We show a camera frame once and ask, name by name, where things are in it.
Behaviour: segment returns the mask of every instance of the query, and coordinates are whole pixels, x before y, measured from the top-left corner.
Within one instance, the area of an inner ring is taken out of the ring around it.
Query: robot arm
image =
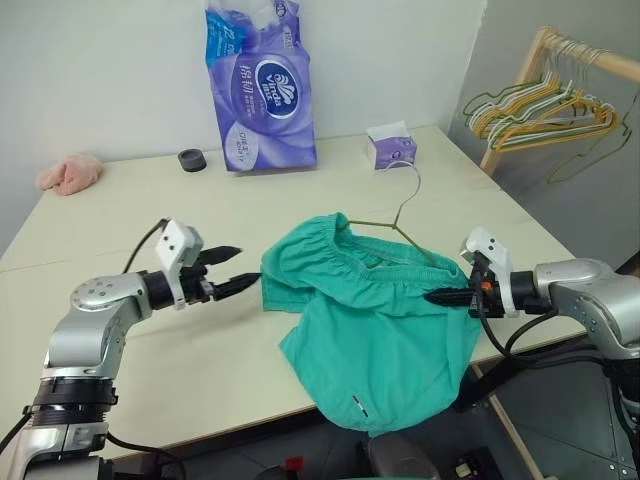
[[[468,305],[470,315],[481,320],[514,316],[517,310],[524,310],[546,314],[545,319],[564,315],[582,324],[602,355],[599,363],[614,387],[616,413],[630,438],[637,464],[640,278],[618,275],[605,263],[590,259],[545,263],[532,271],[513,272],[507,250],[482,227],[471,233],[461,254],[473,265],[469,288],[436,290],[425,298],[439,305]],[[490,334],[488,331],[489,338],[496,342]],[[496,348],[509,358],[521,360],[525,367],[532,365],[532,357],[513,355],[499,344]],[[628,425],[617,399],[621,399],[633,426]]]
[[[112,478],[109,465],[89,456],[104,447],[104,415],[117,403],[113,380],[126,335],[153,310],[220,300],[259,278],[243,274],[215,285],[206,265],[224,262],[235,247],[205,251],[191,227],[168,221],[156,246],[162,270],[99,277],[71,294],[71,308],[51,337],[40,388],[26,409],[32,424],[20,432],[8,480]]]

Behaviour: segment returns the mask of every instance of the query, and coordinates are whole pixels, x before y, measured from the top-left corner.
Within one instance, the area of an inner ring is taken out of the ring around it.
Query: tissue package
[[[316,164],[309,55],[298,4],[275,0],[262,28],[255,15],[209,6],[206,63],[227,170]]]

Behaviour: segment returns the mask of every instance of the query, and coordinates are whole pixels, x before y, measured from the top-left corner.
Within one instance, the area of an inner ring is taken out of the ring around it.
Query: wire hanger
[[[413,193],[406,200],[404,200],[400,204],[400,206],[398,207],[398,210],[396,211],[396,216],[393,219],[393,223],[370,222],[370,221],[366,221],[366,220],[349,220],[349,221],[347,221],[347,223],[345,223],[343,226],[340,227],[340,230],[344,230],[349,225],[354,225],[354,224],[355,225],[369,225],[369,226],[372,226],[372,227],[391,228],[392,230],[395,230],[400,235],[402,235],[407,240],[407,242],[409,242],[413,247],[415,247],[420,252],[420,254],[424,258],[427,259],[427,261],[431,265],[435,265],[436,262],[435,262],[435,259],[433,258],[433,255],[431,255],[431,253],[429,253],[428,251],[426,251],[425,249],[420,247],[420,245],[418,245],[416,242],[414,242],[411,239],[411,237],[409,237],[409,235],[407,235],[404,232],[404,230],[402,230],[400,228],[400,226],[398,225],[398,221],[400,220],[400,214],[402,213],[403,207],[407,203],[409,203],[409,201],[412,200],[413,197],[415,197],[418,194],[418,192],[420,191],[420,187],[422,186],[422,177],[420,176],[420,172],[418,171],[418,169],[416,168],[416,166],[413,163],[407,162],[406,160],[396,160],[396,161],[391,162],[389,165],[387,165],[387,167],[383,170],[383,172],[386,172],[387,170],[389,170],[394,165],[406,165],[408,167],[411,167],[413,172],[416,174],[417,183],[416,183],[416,188],[413,191]]]

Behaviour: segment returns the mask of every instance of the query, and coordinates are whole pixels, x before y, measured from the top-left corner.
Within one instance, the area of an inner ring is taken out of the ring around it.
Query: black cable
[[[182,476],[182,480],[187,480],[187,469],[184,466],[184,461],[176,457],[175,455],[163,450],[161,448],[156,447],[147,447],[145,445],[136,445],[135,443],[124,442],[116,437],[114,437],[113,433],[107,432],[107,440],[109,440],[114,445],[117,445],[121,448],[126,448],[128,450],[136,450],[138,452],[146,452],[146,453],[154,453],[156,455],[161,455],[171,460],[169,463],[175,463],[178,465],[180,469],[180,475]]]
[[[620,398],[620,387],[617,382],[612,378],[609,378],[611,383],[611,397],[613,400],[613,409],[618,417],[618,423],[622,427],[622,430],[629,439],[629,445],[631,446],[631,454],[633,456],[633,463],[636,466],[636,472],[640,472],[640,436],[638,432],[634,432],[633,428],[629,425],[627,417],[622,411],[622,399]]]
[[[7,433],[5,437],[2,439],[2,441],[0,442],[0,455],[2,454],[4,449],[7,448],[7,445],[11,443],[11,440],[13,440],[13,437],[15,437],[18,434],[18,432],[22,430],[22,427],[24,427],[30,419],[31,419],[31,414],[25,413],[22,416],[22,418],[18,420],[18,423],[16,423],[13,426],[13,428],[9,430],[9,433]]]
[[[127,273],[129,271],[129,269],[131,268],[131,264],[133,263],[133,260],[136,258],[136,255],[138,255],[138,252],[140,251],[142,246],[146,243],[146,241],[149,240],[151,235],[153,235],[160,228],[164,228],[167,225],[167,223],[169,223],[169,220],[166,218],[162,218],[158,223],[156,223],[153,226],[151,230],[145,233],[144,237],[142,237],[142,239],[138,242],[138,245],[136,245],[136,248],[134,248],[133,252],[131,252],[131,256],[129,257],[129,260],[127,260],[127,264],[125,265],[122,273]]]
[[[545,313],[544,315],[540,315],[539,317],[536,317],[533,320],[525,323],[518,330],[516,330],[513,335],[511,335],[511,337],[509,338],[509,340],[504,346],[505,350],[510,352],[511,349],[513,348],[513,344],[516,343],[522,335],[527,333],[533,327],[540,325],[542,322],[546,322],[550,318],[555,317],[557,314],[558,314],[558,310],[554,309],[554,310],[551,310],[550,312]]]
[[[504,357],[506,357],[507,359],[513,361],[514,363],[516,363],[521,368],[542,369],[542,368],[557,367],[557,366],[560,366],[560,365],[567,365],[567,364],[575,363],[575,362],[592,362],[592,363],[597,363],[598,365],[604,366],[604,362],[603,362],[602,359],[600,359],[598,357],[587,356],[587,355],[567,357],[567,358],[562,358],[562,359],[559,359],[559,360],[549,360],[547,362],[541,362],[541,360],[548,360],[551,357],[557,356],[558,353],[572,353],[572,352],[579,351],[579,350],[590,350],[590,349],[592,349],[591,346],[573,348],[573,349],[570,349],[570,350],[564,350],[562,352],[529,353],[529,354],[522,354],[522,355],[517,355],[517,354],[511,353],[510,350],[508,350],[507,348],[503,347],[500,344],[500,342],[498,341],[498,339],[494,335],[493,330],[491,330],[491,326],[489,325],[489,322],[487,321],[487,316],[484,313],[484,300],[482,298],[482,288],[480,287],[480,283],[479,282],[476,284],[476,289],[475,290],[476,290],[476,292],[475,292],[476,293],[476,295],[475,295],[476,296],[476,302],[477,302],[478,312],[479,312],[479,315],[480,315],[480,323],[482,324],[482,328],[484,329],[487,337],[489,338],[489,341],[496,348],[496,350],[498,350]],[[530,321],[529,323],[525,324],[523,327],[518,329],[518,331],[522,330],[522,333],[524,333],[527,330],[530,330],[531,328],[533,328],[534,326],[540,324],[541,322],[543,322],[545,320],[548,320],[549,318],[551,318],[551,317],[546,318],[546,315],[542,315],[541,317],[538,317],[538,318]]]

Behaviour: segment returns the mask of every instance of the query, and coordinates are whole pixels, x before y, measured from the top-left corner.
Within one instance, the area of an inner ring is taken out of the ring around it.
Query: logo
[[[276,6],[276,15],[278,15],[279,17],[284,17],[287,14],[287,6],[285,5],[284,2],[282,1],[276,2],[275,6]]]
[[[298,87],[291,72],[274,61],[263,61],[256,68],[256,83],[269,115],[287,118],[298,107]]]

